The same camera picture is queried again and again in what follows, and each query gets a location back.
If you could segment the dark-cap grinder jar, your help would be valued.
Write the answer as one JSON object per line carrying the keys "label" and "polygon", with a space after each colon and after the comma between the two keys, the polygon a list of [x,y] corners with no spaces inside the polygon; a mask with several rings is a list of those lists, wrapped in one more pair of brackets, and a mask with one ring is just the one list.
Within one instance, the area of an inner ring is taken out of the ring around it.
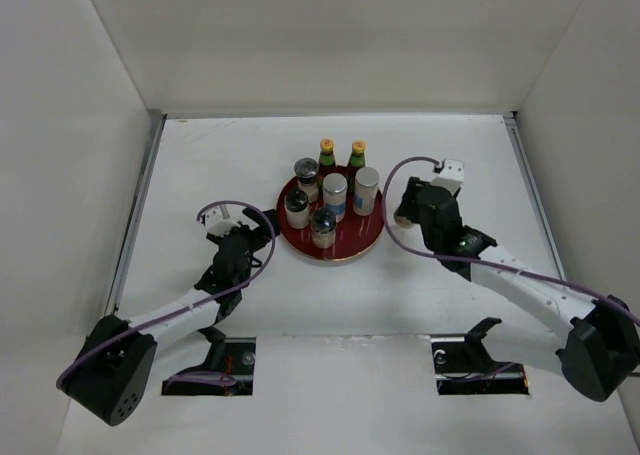
{"label": "dark-cap grinder jar", "polygon": [[320,249],[328,249],[335,244],[337,221],[334,212],[328,208],[316,209],[309,218],[311,240]]}
{"label": "dark-cap grinder jar", "polygon": [[319,198],[318,172],[319,164],[312,158],[300,158],[294,164],[298,188],[307,194],[310,204],[316,202]]}
{"label": "dark-cap grinder jar", "polygon": [[286,219],[293,229],[303,229],[309,224],[309,199],[305,191],[297,186],[291,188],[284,199]]}

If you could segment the silver-lid spice jar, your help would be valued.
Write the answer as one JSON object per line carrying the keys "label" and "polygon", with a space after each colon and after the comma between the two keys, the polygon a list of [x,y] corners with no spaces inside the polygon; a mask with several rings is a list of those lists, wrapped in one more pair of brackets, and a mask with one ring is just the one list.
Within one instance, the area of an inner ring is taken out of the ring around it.
{"label": "silver-lid spice jar", "polygon": [[362,217],[369,216],[375,206],[379,173],[374,168],[362,167],[357,171],[354,182],[354,212]]}
{"label": "silver-lid spice jar", "polygon": [[347,179],[340,173],[330,173],[323,178],[323,204],[334,213],[337,223],[345,216],[347,189]]}

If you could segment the sauce bottle yellow cap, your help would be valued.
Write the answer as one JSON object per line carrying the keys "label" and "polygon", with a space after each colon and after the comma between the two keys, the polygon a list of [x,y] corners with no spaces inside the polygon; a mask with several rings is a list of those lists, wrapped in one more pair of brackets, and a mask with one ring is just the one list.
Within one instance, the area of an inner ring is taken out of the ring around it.
{"label": "sauce bottle yellow cap", "polygon": [[351,146],[351,154],[348,161],[350,170],[359,170],[366,166],[366,143],[363,140],[355,140]]}
{"label": "sauce bottle yellow cap", "polygon": [[334,154],[334,142],[331,139],[325,138],[321,140],[318,163],[318,176],[320,178],[324,178],[325,176],[336,172],[337,164]]}

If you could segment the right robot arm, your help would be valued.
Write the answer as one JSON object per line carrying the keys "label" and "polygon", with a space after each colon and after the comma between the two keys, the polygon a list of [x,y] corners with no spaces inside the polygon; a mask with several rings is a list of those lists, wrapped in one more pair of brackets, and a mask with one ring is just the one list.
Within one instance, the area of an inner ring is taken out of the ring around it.
{"label": "right robot arm", "polygon": [[430,255],[447,270],[545,325],[554,337],[552,367],[581,395],[603,402],[638,367],[637,320],[622,300],[530,271],[495,239],[465,225],[447,188],[410,178],[394,216],[420,227]]}

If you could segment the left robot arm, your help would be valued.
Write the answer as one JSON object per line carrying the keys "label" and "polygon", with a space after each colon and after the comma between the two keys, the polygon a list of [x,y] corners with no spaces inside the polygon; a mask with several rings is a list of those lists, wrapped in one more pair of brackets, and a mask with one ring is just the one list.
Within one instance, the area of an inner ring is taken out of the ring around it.
{"label": "left robot arm", "polygon": [[56,387],[109,426],[124,422],[140,404],[155,357],[186,336],[225,320],[242,291],[267,266],[256,258],[273,250],[281,230],[274,209],[242,203],[248,226],[231,219],[228,202],[204,207],[197,220],[217,248],[211,265],[177,300],[138,317],[100,319]]}

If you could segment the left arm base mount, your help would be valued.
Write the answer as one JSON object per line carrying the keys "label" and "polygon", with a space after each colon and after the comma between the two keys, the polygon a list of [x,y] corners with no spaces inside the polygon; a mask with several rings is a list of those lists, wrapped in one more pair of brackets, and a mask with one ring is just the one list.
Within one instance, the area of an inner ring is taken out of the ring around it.
{"label": "left arm base mount", "polygon": [[209,343],[204,361],[162,382],[162,396],[251,396],[254,388],[257,341],[228,338],[215,327],[199,331]]}

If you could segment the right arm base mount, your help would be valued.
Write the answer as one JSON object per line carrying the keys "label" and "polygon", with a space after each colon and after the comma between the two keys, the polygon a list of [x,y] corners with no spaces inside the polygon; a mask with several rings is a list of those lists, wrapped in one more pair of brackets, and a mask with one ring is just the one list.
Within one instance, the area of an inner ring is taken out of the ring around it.
{"label": "right arm base mount", "polygon": [[487,317],[466,333],[431,337],[435,385],[440,396],[529,395],[522,364],[494,360],[483,341],[502,320]]}

